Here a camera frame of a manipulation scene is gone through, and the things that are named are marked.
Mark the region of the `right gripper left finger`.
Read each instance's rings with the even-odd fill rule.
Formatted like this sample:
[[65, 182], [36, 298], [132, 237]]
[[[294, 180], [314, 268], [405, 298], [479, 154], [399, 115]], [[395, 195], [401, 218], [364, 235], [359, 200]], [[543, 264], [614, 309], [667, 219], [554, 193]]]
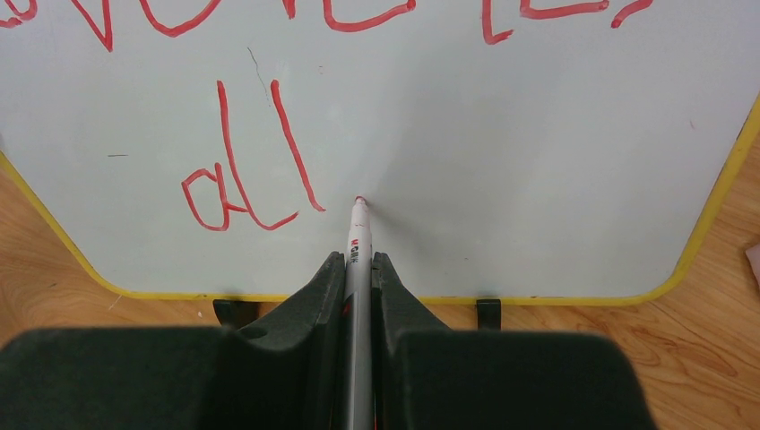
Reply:
[[229, 326], [24, 332], [1, 351], [4, 429], [326, 429], [342, 254], [264, 317]]

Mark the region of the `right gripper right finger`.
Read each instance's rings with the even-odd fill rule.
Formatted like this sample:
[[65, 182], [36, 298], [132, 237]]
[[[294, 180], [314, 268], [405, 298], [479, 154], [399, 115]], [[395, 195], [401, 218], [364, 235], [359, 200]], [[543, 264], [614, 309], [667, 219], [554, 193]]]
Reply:
[[372, 261], [376, 423], [381, 429], [653, 429], [616, 343], [572, 331], [457, 331]]

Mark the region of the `yellow framed whiteboard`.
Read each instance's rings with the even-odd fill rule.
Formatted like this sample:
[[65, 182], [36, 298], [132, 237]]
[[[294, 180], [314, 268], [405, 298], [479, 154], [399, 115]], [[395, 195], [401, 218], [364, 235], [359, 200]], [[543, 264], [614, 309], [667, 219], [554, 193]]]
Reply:
[[100, 284], [294, 293], [357, 197], [417, 297], [671, 285], [756, 1], [4, 1], [1, 159]]

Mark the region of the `red white marker pen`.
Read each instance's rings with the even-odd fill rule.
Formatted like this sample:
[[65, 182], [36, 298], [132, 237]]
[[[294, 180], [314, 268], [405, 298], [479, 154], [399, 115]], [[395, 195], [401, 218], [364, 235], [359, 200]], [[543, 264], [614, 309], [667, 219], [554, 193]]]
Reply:
[[351, 210], [344, 314], [346, 361], [343, 373], [341, 429], [373, 429], [371, 331], [372, 235], [367, 201], [358, 196]]

